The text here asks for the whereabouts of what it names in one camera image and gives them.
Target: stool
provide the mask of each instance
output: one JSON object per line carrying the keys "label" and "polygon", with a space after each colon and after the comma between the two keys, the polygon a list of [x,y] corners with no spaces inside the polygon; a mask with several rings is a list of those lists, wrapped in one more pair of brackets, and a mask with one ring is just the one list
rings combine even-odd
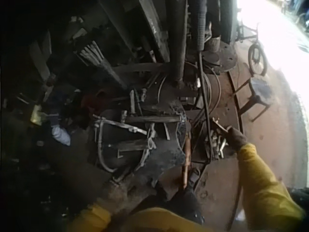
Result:
{"label": "stool", "polygon": [[270,108],[273,102],[272,90],[270,86],[265,80],[262,79],[262,76],[259,76],[261,78],[258,78],[257,76],[259,75],[254,75],[254,77],[249,78],[233,93],[233,96],[235,96],[238,91],[240,91],[245,85],[249,84],[251,96],[249,97],[249,101],[240,110],[238,110],[239,116],[247,112],[257,103],[265,106],[265,108],[254,119],[252,119],[252,122],[254,122],[263,113],[265,113],[265,111]]}

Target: metal clamp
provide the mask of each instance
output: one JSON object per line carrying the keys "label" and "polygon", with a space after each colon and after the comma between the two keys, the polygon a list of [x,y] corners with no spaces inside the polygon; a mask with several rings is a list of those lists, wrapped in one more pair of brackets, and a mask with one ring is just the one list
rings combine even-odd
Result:
{"label": "metal clamp", "polygon": [[148,156],[150,155],[150,150],[156,149],[156,145],[153,141],[153,138],[155,137],[155,135],[156,135],[155,124],[152,123],[150,125],[150,128],[149,128],[148,133],[147,133],[148,148],[143,151],[140,162],[138,163],[137,167],[135,168],[135,171],[137,171],[139,168],[141,168],[145,165],[145,161],[147,160]]}
{"label": "metal clamp", "polygon": [[108,120],[108,119],[106,119],[104,117],[99,117],[97,115],[93,115],[93,117],[98,119],[98,121],[97,121],[98,123],[103,121],[103,123],[107,123],[107,124],[114,125],[114,126],[117,126],[117,127],[123,128],[123,129],[127,129],[127,130],[129,130],[129,132],[132,132],[132,133],[139,132],[141,134],[147,135],[147,131],[145,131],[145,130],[143,130],[141,128],[138,128],[138,127],[135,127],[135,126],[131,126],[131,125],[126,124],[126,123],[111,121],[111,120]]}

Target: metal pipe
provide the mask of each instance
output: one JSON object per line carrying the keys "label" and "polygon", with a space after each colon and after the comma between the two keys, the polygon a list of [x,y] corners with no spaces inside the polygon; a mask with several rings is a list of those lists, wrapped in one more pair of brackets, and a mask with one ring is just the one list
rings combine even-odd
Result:
{"label": "metal pipe", "polygon": [[178,88],[182,88],[188,21],[187,0],[165,2],[169,25],[170,80]]}
{"label": "metal pipe", "polygon": [[204,50],[207,0],[190,0],[192,41],[196,51]]}
{"label": "metal pipe", "polygon": [[184,149],[185,149],[185,162],[183,165],[183,189],[185,189],[188,184],[188,170],[189,170],[190,159],[191,159],[191,134],[190,132],[186,133]]}
{"label": "metal pipe", "polygon": [[127,117],[126,123],[133,123],[133,122],[169,123],[169,122],[180,122],[180,120],[181,120],[181,116],[179,115],[140,116],[140,117]]}
{"label": "metal pipe", "polygon": [[199,80],[201,82],[201,89],[202,89],[202,96],[203,96],[203,102],[204,102],[204,111],[205,111],[205,119],[206,119],[206,126],[207,126],[207,135],[209,139],[209,145],[210,145],[210,153],[211,157],[213,157],[213,147],[212,147],[212,140],[211,140],[211,126],[210,126],[210,120],[209,120],[209,108],[208,108],[208,102],[207,102],[207,91],[205,86],[205,79],[203,78],[203,64],[202,64],[202,53],[198,52],[198,75]]}

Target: glove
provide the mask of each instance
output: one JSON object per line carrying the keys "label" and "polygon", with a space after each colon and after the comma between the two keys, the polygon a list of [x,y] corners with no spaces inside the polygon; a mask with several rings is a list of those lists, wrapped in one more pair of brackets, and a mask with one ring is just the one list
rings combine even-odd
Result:
{"label": "glove", "polygon": [[119,212],[127,202],[127,187],[124,184],[115,185],[111,182],[105,183],[97,204],[109,211],[111,214]]}
{"label": "glove", "polygon": [[233,127],[227,131],[225,138],[229,146],[231,146],[236,152],[248,142],[247,137]]}

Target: metal rod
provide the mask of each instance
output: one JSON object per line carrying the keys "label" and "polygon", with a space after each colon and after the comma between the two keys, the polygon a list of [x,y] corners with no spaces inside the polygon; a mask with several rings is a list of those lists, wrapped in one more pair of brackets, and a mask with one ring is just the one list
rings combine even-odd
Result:
{"label": "metal rod", "polygon": [[209,108],[208,108],[208,102],[207,102],[207,92],[206,92],[206,86],[205,86],[205,79],[203,78],[203,64],[202,64],[202,53],[198,52],[198,75],[199,80],[201,82],[201,89],[202,89],[202,96],[203,96],[203,102],[204,102],[204,111],[205,111],[205,119],[206,119],[206,126],[207,126],[207,134],[209,139],[209,145],[210,145],[210,152],[211,157],[213,157],[213,147],[212,147],[212,140],[211,140],[211,126],[210,126],[210,120],[209,120]]}
{"label": "metal rod", "polygon": [[169,57],[170,79],[178,88],[182,88],[183,70],[187,38],[187,1],[166,1],[167,17],[169,23]]}
{"label": "metal rod", "polygon": [[127,117],[126,123],[132,122],[156,122],[156,123],[169,123],[169,122],[180,122],[181,117],[179,115],[170,116],[140,116],[140,117]]}
{"label": "metal rod", "polygon": [[184,147],[185,147],[185,162],[183,166],[183,189],[185,189],[188,184],[188,169],[191,159],[191,138],[189,132],[186,133]]}

